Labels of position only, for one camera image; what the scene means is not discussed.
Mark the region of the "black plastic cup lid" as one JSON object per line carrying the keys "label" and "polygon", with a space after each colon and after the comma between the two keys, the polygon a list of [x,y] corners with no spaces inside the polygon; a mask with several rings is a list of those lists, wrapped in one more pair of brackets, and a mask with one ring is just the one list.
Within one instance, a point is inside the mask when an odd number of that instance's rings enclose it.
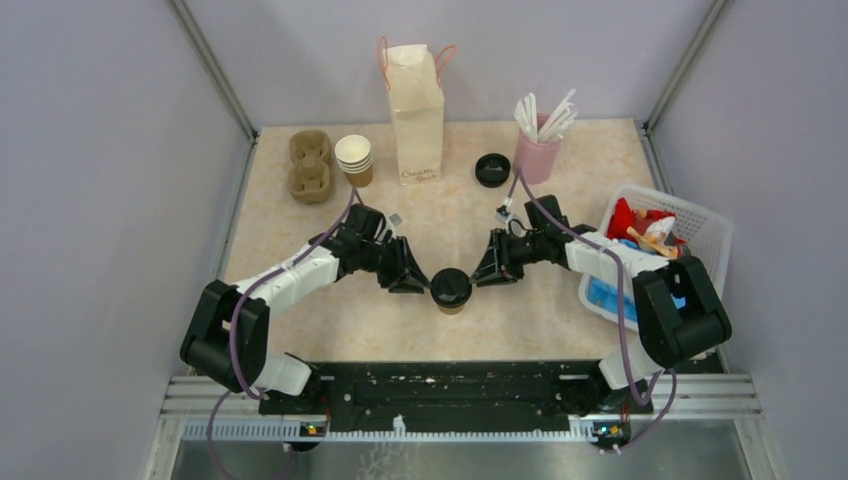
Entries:
{"label": "black plastic cup lid", "polygon": [[430,280],[430,294],[436,305],[465,305],[471,298],[472,284],[462,270],[445,268]]}

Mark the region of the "brown pulp cup carrier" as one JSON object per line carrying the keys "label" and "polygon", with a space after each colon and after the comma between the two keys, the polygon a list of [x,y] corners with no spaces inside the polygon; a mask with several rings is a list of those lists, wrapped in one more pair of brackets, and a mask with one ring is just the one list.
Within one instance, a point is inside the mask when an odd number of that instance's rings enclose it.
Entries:
{"label": "brown pulp cup carrier", "polygon": [[292,167],[287,190],[301,204],[326,202],[334,188],[332,143],[322,130],[305,130],[289,139]]}

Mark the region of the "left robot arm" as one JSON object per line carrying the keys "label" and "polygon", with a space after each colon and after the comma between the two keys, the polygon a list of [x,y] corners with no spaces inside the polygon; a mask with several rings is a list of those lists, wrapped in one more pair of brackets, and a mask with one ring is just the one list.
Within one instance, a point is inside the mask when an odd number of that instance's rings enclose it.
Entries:
{"label": "left robot arm", "polygon": [[391,293],[422,294],[430,286],[394,222],[354,204],[293,257],[234,284],[207,284],[180,359],[233,393],[277,392],[292,410],[308,413],[320,401],[318,373],[291,354],[269,351],[270,322],[310,293],[358,271],[375,274],[379,286]]}

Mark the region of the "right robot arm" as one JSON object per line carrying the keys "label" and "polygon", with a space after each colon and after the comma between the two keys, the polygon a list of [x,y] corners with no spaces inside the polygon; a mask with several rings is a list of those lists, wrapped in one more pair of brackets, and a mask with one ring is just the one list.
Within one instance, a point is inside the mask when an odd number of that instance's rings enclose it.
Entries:
{"label": "right robot arm", "polygon": [[585,225],[570,227],[558,200],[525,204],[530,229],[522,236],[496,228],[471,276],[476,287],[521,280],[529,264],[547,261],[608,283],[631,298],[637,340],[597,362],[586,385],[589,404],[612,412],[634,382],[670,369],[729,340],[730,320],[701,260],[667,259],[632,249]]}

